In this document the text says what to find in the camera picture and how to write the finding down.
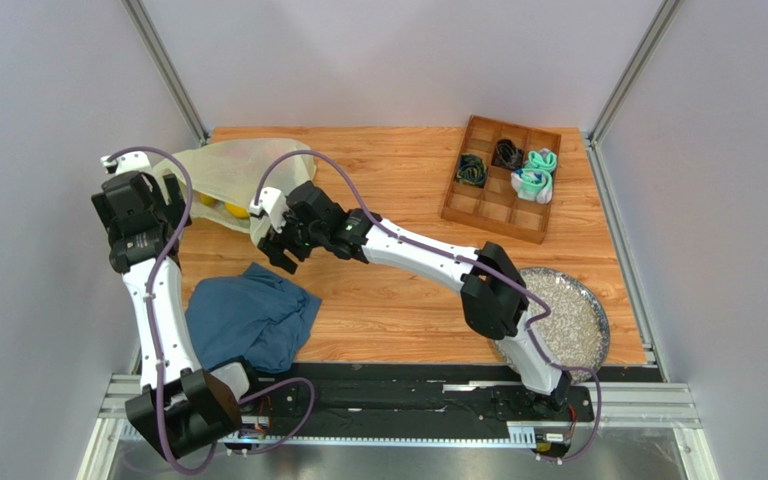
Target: gray floor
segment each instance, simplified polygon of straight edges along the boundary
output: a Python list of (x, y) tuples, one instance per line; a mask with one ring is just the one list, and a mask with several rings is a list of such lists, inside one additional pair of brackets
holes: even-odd
[[(583, 441), (587, 430), (578, 432)], [(126, 463), (120, 461), (125, 455)], [(143, 443), (121, 443), (110, 478), (183, 478)], [(196, 465), (197, 452), (184, 459)], [(221, 452), (200, 478), (304, 480), (419, 479), (685, 479), (671, 429), (601, 431), (591, 452), (561, 467), (534, 460), (531, 452), (507, 449), (284, 446), (260, 457)], [(159, 470), (146, 473), (142, 469)]]

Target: white backdrop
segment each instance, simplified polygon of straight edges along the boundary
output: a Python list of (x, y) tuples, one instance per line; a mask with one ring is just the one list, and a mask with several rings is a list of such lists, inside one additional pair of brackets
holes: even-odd
[(768, 2), (685, 2), (602, 150), (721, 478), (768, 478)]
[(593, 127), (659, 0), (146, 0), (207, 128)]
[(0, 478), (72, 479), (137, 342), (99, 157), (194, 139), (120, 2), (0, 2)]

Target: yellow fruit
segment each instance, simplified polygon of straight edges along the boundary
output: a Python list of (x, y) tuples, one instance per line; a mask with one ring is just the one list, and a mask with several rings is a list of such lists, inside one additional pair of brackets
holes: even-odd
[(212, 206), (213, 203), (215, 203), (215, 199), (207, 195), (206, 193), (201, 194), (201, 203), (206, 205), (207, 207)]
[(242, 207), (233, 205), (231, 203), (225, 203), (224, 208), (227, 209), (227, 213), (233, 215), (236, 218), (248, 218), (248, 210)]

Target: gray wall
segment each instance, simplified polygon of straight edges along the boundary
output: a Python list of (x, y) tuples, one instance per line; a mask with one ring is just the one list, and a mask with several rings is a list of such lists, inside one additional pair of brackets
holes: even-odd
[(120, 2), (0, 2), (0, 478), (73, 478), (135, 321), (98, 158), (193, 138)]
[(768, 478), (768, 2), (685, 2), (602, 152), (722, 478)]
[(208, 128), (590, 128), (659, 3), (145, 1)]

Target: blue towel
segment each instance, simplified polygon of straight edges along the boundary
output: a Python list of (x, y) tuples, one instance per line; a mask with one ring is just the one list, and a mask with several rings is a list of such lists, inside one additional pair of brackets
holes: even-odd
[(186, 310), (192, 347), (211, 370), (243, 357), (257, 370), (289, 370), (322, 300), (252, 263), (238, 277), (202, 280)]

